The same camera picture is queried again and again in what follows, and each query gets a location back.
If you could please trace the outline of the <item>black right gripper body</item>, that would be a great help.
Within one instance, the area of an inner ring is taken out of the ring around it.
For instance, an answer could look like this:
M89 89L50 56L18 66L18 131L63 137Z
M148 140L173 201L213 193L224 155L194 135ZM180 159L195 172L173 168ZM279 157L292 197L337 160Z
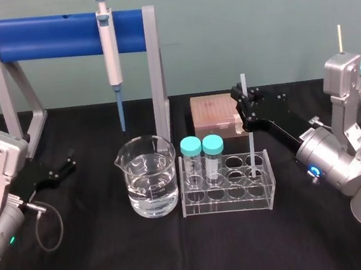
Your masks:
M258 100L241 98L244 130L248 133L264 131L296 154L303 139L300 138L311 125L290 110L286 101L271 94Z

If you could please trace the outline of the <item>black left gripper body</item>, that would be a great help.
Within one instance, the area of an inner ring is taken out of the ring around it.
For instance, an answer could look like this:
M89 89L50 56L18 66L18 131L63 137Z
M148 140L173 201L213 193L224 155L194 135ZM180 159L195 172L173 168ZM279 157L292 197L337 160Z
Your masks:
M9 195L23 203L31 202L38 191L56 186L59 170L38 160L26 160L9 189Z

